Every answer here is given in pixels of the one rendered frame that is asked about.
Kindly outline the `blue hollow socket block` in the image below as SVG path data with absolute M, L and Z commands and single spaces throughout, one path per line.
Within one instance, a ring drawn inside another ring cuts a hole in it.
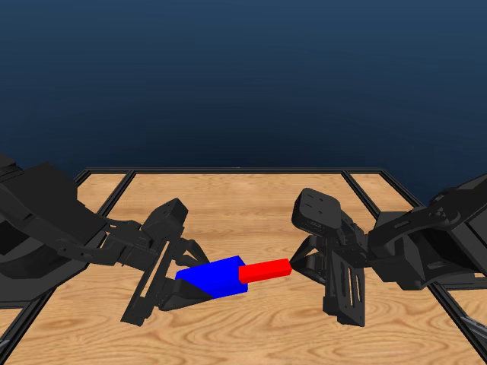
M 239 279 L 239 268 L 245 266 L 238 256 L 180 270 L 175 279 L 183 279 L 214 299 L 246 293 L 248 284 Z

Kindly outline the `thin red peg bar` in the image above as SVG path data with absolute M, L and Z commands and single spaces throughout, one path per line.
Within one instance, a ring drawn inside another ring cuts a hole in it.
M 287 259 L 261 262 L 239 267 L 238 279 L 242 284 L 280 278 L 291 274 L 292 267 Z

